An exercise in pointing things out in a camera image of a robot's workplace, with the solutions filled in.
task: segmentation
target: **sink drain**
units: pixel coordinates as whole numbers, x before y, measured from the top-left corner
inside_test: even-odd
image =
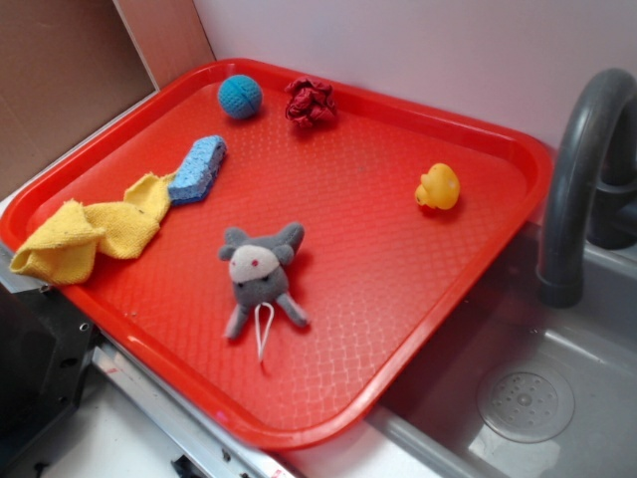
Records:
[[[575,401],[568,382],[534,361],[505,363],[478,388],[478,408],[496,433],[519,443],[538,443],[561,432]]]

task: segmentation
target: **faucet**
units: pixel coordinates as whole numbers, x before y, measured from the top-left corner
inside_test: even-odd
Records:
[[[604,70],[579,96],[557,153],[536,269],[545,304],[581,299],[585,239],[605,249],[637,241],[636,152],[637,83]]]

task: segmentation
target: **gray plush toy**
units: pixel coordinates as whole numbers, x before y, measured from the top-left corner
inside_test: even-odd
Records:
[[[251,310],[261,304],[276,302],[297,326],[308,324],[308,316],[288,293],[290,284],[282,267],[292,262],[304,235],[304,227],[298,222],[274,236],[250,237],[238,227],[226,230],[226,244],[219,250],[219,259],[230,261],[237,300],[226,327],[228,339],[239,337]]]

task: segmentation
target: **white wall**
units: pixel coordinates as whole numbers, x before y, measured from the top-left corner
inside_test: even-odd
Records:
[[[637,76],[637,0],[194,0],[218,59],[301,70],[557,147],[586,82]]]

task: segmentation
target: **blue sponge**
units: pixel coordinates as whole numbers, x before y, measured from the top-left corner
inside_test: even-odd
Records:
[[[252,78],[235,75],[221,84],[217,99],[228,116],[235,120],[245,120],[261,107],[263,92]]]
[[[168,184],[173,205],[200,201],[208,195],[227,149],[221,136],[203,137],[194,142],[177,175]]]

